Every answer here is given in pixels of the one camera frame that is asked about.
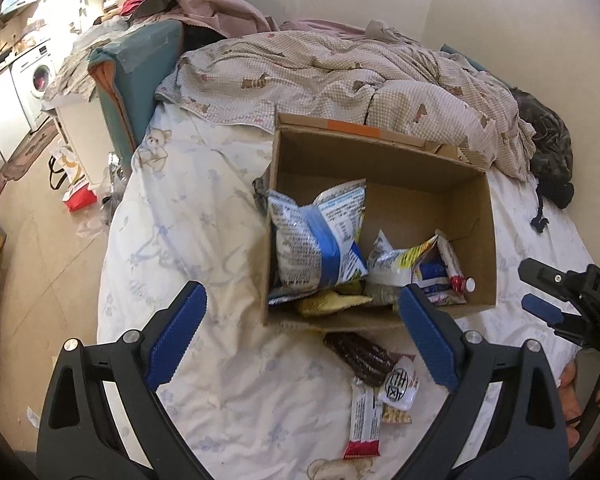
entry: brown rug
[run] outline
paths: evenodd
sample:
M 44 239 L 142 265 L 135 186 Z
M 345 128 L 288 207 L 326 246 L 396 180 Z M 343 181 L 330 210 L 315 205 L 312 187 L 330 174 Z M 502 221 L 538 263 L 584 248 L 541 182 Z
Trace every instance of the brown rug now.
M 56 124 L 49 118 L 35 133 L 20 143 L 11 158 L 0 168 L 0 173 L 7 180 L 20 180 L 57 134 Z

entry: white floral bed sheet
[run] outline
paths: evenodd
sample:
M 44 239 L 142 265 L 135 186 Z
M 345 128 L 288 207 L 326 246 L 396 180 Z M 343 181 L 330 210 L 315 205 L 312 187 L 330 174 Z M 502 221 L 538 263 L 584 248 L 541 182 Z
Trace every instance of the white floral bed sheet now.
M 417 357 L 421 385 L 413 423 L 381 428 L 381 457 L 339 460 L 349 439 L 352 371 L 319 335 L 283 332 L 259 321 L 265 221 L 251 181 L 267 167 L 271 141 L 254 126 L 221 126 L 176 105 L 158 105 L 110 229 L 98 342 L 142 328 L 187 280 L 199 280 L 208 293 L 207 314 L 158 396 L 214 478 L 392 478 L 434 420 L 446 390 L 432 382 Z M 490 171 L 489 180 L 498 304 L 458 323 L 495 343 L 540 340 L 557 377 L 575 348 L 522 310 L 520 299 L 531 288 L 520 282 L 517 267 L 531 256 L 563 270 L 584 270 L 590 256 L 567 214 L 550 203 L 544 234 L 530 227 L 535 182 L 498 170 Z M 416 353 L 406 329 L 371 337 L 391 351 Z M 108 393 L 131 457 L 146 463 L 120 398 L 113 388 Z M 489 390 L 459 462 L 477 452 L 496 394 L 495 387 Z

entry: metal screw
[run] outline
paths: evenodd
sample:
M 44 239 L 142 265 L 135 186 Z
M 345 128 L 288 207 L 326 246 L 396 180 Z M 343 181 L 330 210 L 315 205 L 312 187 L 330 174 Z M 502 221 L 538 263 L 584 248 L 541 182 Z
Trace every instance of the metal screw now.
M 71 350 L 75 350 L 76 348 L 78 348 L 78 340 L 77 339 L 67 339 L 64 342 L 64 349 L 67 352 L 70 352 Z
M 481 343 L 483 339 L 482 334 L 480 334 L 480 332 L 478 332 L 477 330 L 469 330 L 469 332 L 465 332 L 464 338 L 467 340 L 467 342 L 474 345 Z
M 530 339 L 529 341 L 527 341 L 526 347 L 529 348 L 529 350 L 531 350 L 532 352 L 539 352 L 542 349 L 542 345 L 540 344 L 540 342 L 536 341 L 535 339 Z
M 125 343 L 135 343 L 138 341 L 138 339 L 140 339 L 140 333 L 138 330 L 127 330 L 122 335 L 122 341 Z

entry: orange stripe on box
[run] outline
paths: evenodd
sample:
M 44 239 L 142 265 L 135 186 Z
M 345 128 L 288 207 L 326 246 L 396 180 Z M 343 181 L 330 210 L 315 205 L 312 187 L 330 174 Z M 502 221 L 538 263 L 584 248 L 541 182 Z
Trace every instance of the orange stripe on box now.
M 380 138 L 380 128 L 366 126 L 365 124 L 346 123 L 345 121 L 327 120 L 327 129 L 344 134 L 354 134 L 363 137 Z

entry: blue gripper pad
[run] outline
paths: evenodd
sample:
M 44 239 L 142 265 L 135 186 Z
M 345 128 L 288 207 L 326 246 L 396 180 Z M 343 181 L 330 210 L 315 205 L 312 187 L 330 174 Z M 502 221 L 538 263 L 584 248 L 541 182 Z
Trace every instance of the blue gripper pad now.
M 402 289 L 398 298 L 398 313 L 433 380 L 453 393 L 460 384 L 454 351 L 408 286 Z
M 206 291 L 199 283 L 184 300 L 176 298 L 175 301 L 182 301 L 182 304 L 176 305 L 176 313 L 173 314 L 149 353 L 144 380 L 152 392 L 155 392 L 161 384 L 171 381 L 184 352 L 187 351 L 206 314 Z
M 564 321 L 562 311 L 558 307 L 538 298 L 535 294 L 525 294 L 522 298 L 522 308 L 542 319 L 548 326 L 555 326 Z

